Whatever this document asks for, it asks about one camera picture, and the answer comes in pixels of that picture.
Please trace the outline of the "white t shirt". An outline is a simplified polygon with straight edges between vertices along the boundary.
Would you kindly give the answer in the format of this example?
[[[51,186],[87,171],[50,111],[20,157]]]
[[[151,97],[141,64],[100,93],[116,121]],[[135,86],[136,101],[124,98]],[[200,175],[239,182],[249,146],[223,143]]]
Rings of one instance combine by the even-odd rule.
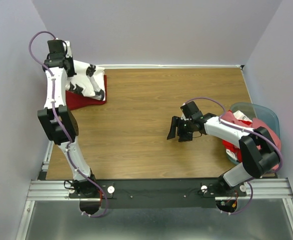
[[[78,60],[73,63],[76,75],[68,78],[65,89],[83,97],[105,101],[105,68]]]

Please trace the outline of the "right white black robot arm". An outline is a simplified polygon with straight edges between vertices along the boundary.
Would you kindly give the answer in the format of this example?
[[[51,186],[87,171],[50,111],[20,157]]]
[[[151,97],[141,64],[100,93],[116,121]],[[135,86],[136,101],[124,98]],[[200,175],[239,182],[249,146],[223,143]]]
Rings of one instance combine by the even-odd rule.
[[[208,192],[228,196],[239,184],[259,179],[283,164],[281,151],[267,128],[239,126],[212,113],[203,114],[194,101],[181,107],[182,116],[171,118],[167,139],[178,137],[179,142],[193,140],[193,134],[210,135],[224,140],[240,150],[242,162],[220,175]]]

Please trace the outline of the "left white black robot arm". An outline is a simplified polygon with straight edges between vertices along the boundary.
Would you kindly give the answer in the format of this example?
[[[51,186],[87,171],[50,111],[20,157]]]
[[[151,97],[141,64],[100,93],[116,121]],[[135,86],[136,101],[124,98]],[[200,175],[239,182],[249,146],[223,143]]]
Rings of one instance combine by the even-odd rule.
[[[70,190],[82,197],[99,194],[95,175],[86,163],[78,143],[79,127],[66,103],[66,85],[76,75],[69,42],[53,39],[47,42],[49,53],[43,69],[47,79],[47,97],[37,117],[48,139],[63,152],[72,171]]]

